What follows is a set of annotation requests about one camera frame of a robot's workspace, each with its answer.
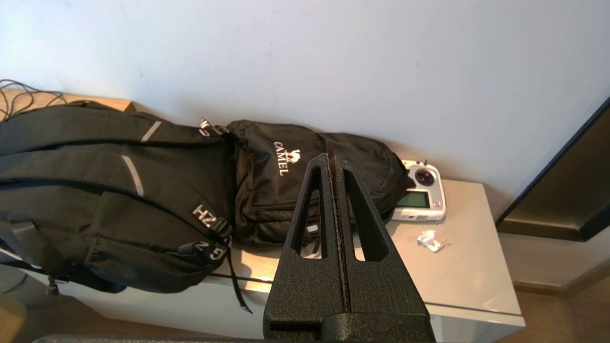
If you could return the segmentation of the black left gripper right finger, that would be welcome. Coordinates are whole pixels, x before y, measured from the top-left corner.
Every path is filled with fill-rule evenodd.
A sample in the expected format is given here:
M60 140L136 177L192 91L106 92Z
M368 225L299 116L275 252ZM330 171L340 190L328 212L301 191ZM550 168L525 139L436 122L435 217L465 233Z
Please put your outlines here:
M427 315L428 310L355 166L333 157L337 247L350 313Z

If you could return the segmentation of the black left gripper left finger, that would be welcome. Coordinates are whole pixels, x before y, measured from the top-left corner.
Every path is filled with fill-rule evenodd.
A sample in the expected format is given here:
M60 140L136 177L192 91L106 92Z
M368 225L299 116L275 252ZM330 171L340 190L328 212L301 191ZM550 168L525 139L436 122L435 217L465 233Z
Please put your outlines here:
M348 308L344 290L344 211L336 159L323 153L307 166L263 319L265 335L317 335L324 318ZM322 257L301 256L311 197L318 192Z

